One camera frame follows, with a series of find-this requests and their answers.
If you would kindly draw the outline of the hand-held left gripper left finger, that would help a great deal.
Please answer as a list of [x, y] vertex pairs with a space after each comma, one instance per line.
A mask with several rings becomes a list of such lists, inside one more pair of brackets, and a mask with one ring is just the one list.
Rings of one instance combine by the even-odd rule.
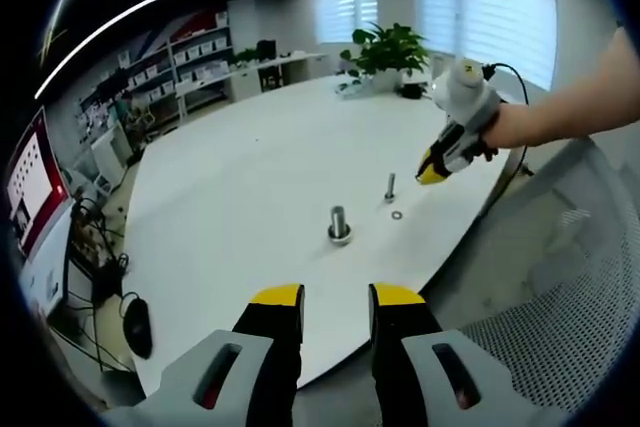
[[105, 426], [289, 426], [301, 374], [305, 288], [258, 292], [230, 330], [216, 330], [161, 374], [134, 406]]

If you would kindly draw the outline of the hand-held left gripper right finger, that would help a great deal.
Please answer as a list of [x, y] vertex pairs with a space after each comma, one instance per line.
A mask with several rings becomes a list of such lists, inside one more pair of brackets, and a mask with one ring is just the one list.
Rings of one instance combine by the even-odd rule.
[[406, 287], [369, 286], [372, 376], [386, 426], [562, 426], [567, 413], [518, 393], [509, 369], [444, 331]]

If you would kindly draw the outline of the person's right hand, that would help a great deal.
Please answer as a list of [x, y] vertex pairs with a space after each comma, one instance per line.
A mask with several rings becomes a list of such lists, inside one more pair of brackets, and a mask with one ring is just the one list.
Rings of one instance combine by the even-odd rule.
[[489, 152], [520, 148], [526, 145], [527, 106], [501, 103], [494, 120], [483, 131], [481, 138]]

